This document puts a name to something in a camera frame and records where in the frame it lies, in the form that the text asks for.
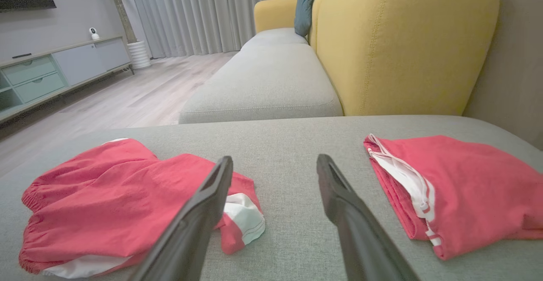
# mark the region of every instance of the curtain fold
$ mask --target curtain fold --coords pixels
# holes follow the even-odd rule
[[[134,0],[154,57],[238,51],[261,0]]]

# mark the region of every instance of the cabinet top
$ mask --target cabinet top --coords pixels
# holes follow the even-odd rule
[[[91,43],[98,43],[98,42],[117,39],[117,38],[122,38],[122,37],[123,36],[121,36],[121,35],[102,37],[102,38],[100,38],[98,40],[84,41],[84,42],[76,43],[75,45],[67,45],[65,47],[59,47],[59,48],[56,48],[56,49],[53,49],[53,50],[44,51],[42,53],[33,53],[30,56],[25,56],[25,57],[17,58],[17,59],[14,59],[14,60],[0,62],[0,67],[13,66],[13,65],[17,65],[17,64],[19,64],[21,62],[29,61],[29,60],[36,59],[36,58],[39,58],[39,57],[44,57],[44,56],[47,56],[47,55],[49,55],[51,53],[56,53],[58,51],[64,51],[64,50],[68,50],[68,49],[72,49],[72,48],[76,48],[76,47],[81,47],[82,45],[90,45]]]

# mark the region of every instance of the yellow sofa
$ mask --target yellow sofa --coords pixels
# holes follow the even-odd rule
[[[255,6],[257,32],[292,28],[297,0]],[[309,43],[351,115],[461,115],[499,0],[315,0]]]

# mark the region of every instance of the sofa seat cushion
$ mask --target sofa seat cushion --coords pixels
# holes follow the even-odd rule
[[[437,258],[430,242],[409,240],[363,147],[370,133],[388,139],[446,135],[490,144],[543,171],[543,153],[535,147],[491,124],[454,116],[301,118],[95,132],[0,177],[2,280],[60,280],[30,275],[17,263],[22,232],[31,215],[21,195],[43,172],[115,138],[139,140],[159,159],[191,153],[217,161],[231,155],[234,171],[254,180],[266,231],[231,256],[221,250],[220,231],[214,231],[202,281],[346,279],[337,229],[322,208],[316,175],[316,158],[321,153],[334,159],[421,281],[541,279],[543,240],[504,240],[449,261]],[[125,281],[133,270],[93,280]]]
[[[313,49],[290,44],[237,53],[188,99],[179,123],[342,115]]]
[[[296,34],[294,28],[265,30],[247,41],[241,48],[241,51],[256,47],[266,47],[268,45],[287,45],[291,43],[307,45],[307,40]]]

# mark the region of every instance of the red garment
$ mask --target red garment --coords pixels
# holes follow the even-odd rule
[[[87,255],[131,256],[110,271],[137,264],[214,165],[190,154],[160,161],[132,139],[105,143],[62,163],[23,194],[33,215],[23,235],[21,266],[39,273]],[[233,194],[248,196],[261,213],[251,179],[233,173],[228,195]],[[226,213],[217,227],[225,253],[245,246]]]
[[[543,175],[512,155],[445,136],[369,135],[364,147],[409,238],[431,240],[442,260],[502,239],[543,239]]]

